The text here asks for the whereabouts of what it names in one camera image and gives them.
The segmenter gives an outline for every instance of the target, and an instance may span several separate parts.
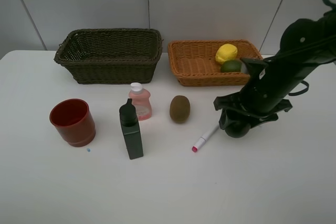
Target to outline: orange wicker basket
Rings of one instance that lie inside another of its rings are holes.
[[[179,40],[168,45],[170,68],[183,86],[244,85],[248,74],[221,73],[215,55],[220,46],[232,44],[239,58],[262,59],[257,48],[247,40]]]

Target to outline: green lime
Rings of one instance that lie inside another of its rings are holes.
[[[220,67],[220,71],[222,73],[240,72],[241,67],[242,67],[242,63],[239,60],[227,60]]]

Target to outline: yellow lemon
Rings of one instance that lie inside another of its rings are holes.
[[[231,44],[222,45],[216,53],[216,61],[219,64],[223,64],[227,60],[236,59],[238,54],[238,49],[236,46]]]

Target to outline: dark green wicker basket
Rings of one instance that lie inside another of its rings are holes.
[[[161,53],[154,29],[81,29],[68,35],[54,60],[81,84],[148,83]]]

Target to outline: black bottle cap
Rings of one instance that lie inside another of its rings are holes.
[[[137,122],[136,110],[132,105],[132,99],[127,99],[127,103],[119,109],[120,120],[127,123]]]

